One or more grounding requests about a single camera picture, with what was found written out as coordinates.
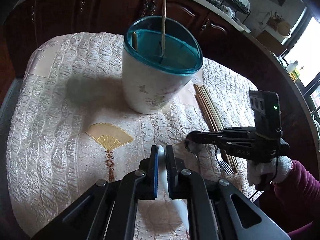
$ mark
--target wooden skewer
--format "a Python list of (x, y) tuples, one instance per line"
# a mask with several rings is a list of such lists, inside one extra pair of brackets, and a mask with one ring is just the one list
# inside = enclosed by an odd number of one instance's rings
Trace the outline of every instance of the wooden skewer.
[(214, 120), (214, 122), (215, 122), (215, 124), (217, 126), (217, 131), (218, 130), (222, 130), (223, 127), (221, 127), (220, 123), (217, 122), (218, 117), (217, 117), (217, 114), (214, 111), (214, 108), (213, 108), (212, 102), (211, 102), (211, 100), (209, 98), (209, 95), (206, 93), (206, 91), (205, 91), (203, 86), (200, 87), (200, 91), (202, 92), (202, 95), (206, 98), (206, 101), (207, 101), (207, 104), (209, 106), (210, 112), (212, 114), (213, 120)]
[(217, 110), (216, 106), (215, 106), (214, 103), (213, 103), (213, 100), (212, 100), (212, 98), (211, 98), (211, 96), (210, 96), (210, 93), (209, 93), (209, 91), (207, 90), (207, 88), (206, 88), (205, 86), (203, 86), (203, 87), (204, 87), (205, 91), (207, 92), (207, 94), (208, 94), (208, 96), (209, 96), (209, 98), (210, 98), (210, 101), (211, 101), (211, 103), (212, 103), (213, 109), (215, 110), (215, 112), (216, 112), (216, 114), (217, 114), (217, 117), (218, 117), (218, 120), (219, 120), (219, 122), (220, 122), (220, 124), (221, 124), (221, 127), (223, 128), (223, 124), (222, 124), (221, 117), (220, 117), (220, 115), (218, 114), (218, 110)]
[[(213, 100), (205, 86), (199, 87), (197, 84), (194, 85), (196, 90), (196, 99), (203, 112), (204, 118), (211, 131), (217, 132), (223, 130), (222, 120), (218, 114), (217, 108), (215, 107)], [(231, 155), (225, 155), (226, 160), (234, 173), (238, 172), (238, 161), (237, 158)]]
[(161, 53), (164, 57), (164, 44), (165, 44), (165, 14), (167, 10), (167, 0), (162, 0), (162, 29), (161, 29)]
[(207, 109), (205, 108), (204, 103), (202, 102), (202, 98), (200, 97), (199, 94), (196, 94), (195, 96), (196, 96), (198, 104), (200, 105), (200, 108), (201, 108), (201, 110), (202, 110), (202, 112), (204, 114), (204, 118), (206, 119), (207, 124), (209, 125), (210, 130), (214, 131), (213, 124), (212, 124), (212, 122), (211, 122), (211, 120), (209, 118), (209, 114), (207, 112)]
[(132, 47), (138, 52), (138, 41), (137, 41), (137, 33), (132, 33)]
[(226, 154), (226, 157), (227, 157), (227, 160), (228, 160), (228, 163), (229, 163), (231, 169), (232, 169), (233, 171), (235, 171), (235, 168), (234, 168), (234, 166), (233, 166), (233, 162), (232, 162), (232, 160), (231, 160), (231, 156), (229, 156), (228, 154)]
[(210, 122), (211, 122), (212, 127), (213, 127), (212, 130), (213, 130), (214, 132), (217, 132), (217, 131), (218, 131), (218, 127), (217, 127), (216, 123), (214, 122), (214, 118), (213, 118), (212, 113), (211, 113), (211, 111), (210, 111), (209, 105), (208, 105), (208, 103), (207, 103), (207, 101), (206, 101), (206, 98), (205, 98), (204, 95), (202, 94), (199, 86), (198, 86), (198, 85), (195, 85), (195, 87), (196, 87), (196, 90), (198, 91), (198, 95), (201, 97), (202, 102), (203, 102), (203, 104), (204, 104), (204, 107), (205, 107), (205, 109), (206, 109), (206, 111), (207, 111), (207, 113), (208, 113)]

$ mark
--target black cable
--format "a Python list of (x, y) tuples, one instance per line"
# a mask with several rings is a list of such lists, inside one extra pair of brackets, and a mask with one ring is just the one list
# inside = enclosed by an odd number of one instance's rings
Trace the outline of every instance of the black cable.
[[(271, 179), (271, 181), (269, 181), (269, 183), (272, 182), (272, 181), (276, 178), (276, 176), (277, 176), (277, 174), (278, 174), (279, 156), (277, 156), (276, 158), (277, 158), (277, 160), (276, 160), (276, 173), (275, 173), (275, 175), (273, 176), (273, 178)], [(258, 192), (259, 192), (259, 191), (257, 190), (255, 193), (253, 193), (253, 194), (251, 195), (251, 197), (249, 198), (249, 200), (252, 199), (253, 196), (256, 195)]]

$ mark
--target brass handle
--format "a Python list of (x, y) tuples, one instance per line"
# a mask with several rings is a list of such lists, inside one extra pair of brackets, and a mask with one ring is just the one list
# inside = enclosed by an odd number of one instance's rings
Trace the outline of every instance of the brass handle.
[(156, 10), (156, 6), (157, 6), (156, 3), (157, 3), (157, 0), (152, 0), (150, 15), (153, 15), (153, 13), (154, 13), (155, 10)]
[(146, 14), (146, 12), (147, 12), (147, 10), (149, 8), (149, 2), (150, 2), (150, 0), (145, 0), (144, 1), (141, 18), (145, 16), (145, 14)]
[(80, 12), (83, 12), (83, 7), (84, 7), (85, 1), (80, 0)]
[(31, 6), (31, 21), (32, 23), (35, 22), (35, 8), (33, 7), (33, 5)]
[(207, 20), (203, 23), (203, 25), (201, 26), (200, 32), (203, 32), (203, 31), (207, 28), (207, 24), (208, 24), (209, 21), (210, 21), (210, 20), (207, 19)]

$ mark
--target embroidered fan motif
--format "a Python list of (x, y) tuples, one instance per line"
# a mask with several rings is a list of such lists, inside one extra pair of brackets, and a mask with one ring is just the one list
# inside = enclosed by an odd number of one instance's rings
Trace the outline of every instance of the embroidered fan motif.
[(133, 138), (124, 130), (111, 123), (96, 123), (91, 125), (86, 133), (93, 138), (97, 143), (106, 149), (105, 164), (108, 168), (109, 182), (113, 182), (114, 177), (114, 159), (112, 150), (132, 142)]

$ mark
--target white glove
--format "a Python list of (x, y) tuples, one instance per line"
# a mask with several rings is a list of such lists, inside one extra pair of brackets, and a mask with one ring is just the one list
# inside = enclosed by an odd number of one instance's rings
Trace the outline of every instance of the white glove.
[[(259, 163), (255, 165), (253, 161), (247, 160), (248, 168), (248, 182), (249, 186), (258, 185), (261, 182), (261, 175), (272, 173), (273, 176), (276, 174), (276, 158), (272, 159), (269, 163)], [(280, 183), (288, 177), (292, 170), (292, 161), (287, 156), (280, 156), (278, 160), (278, 171), (277, 176), (272, 182)]]

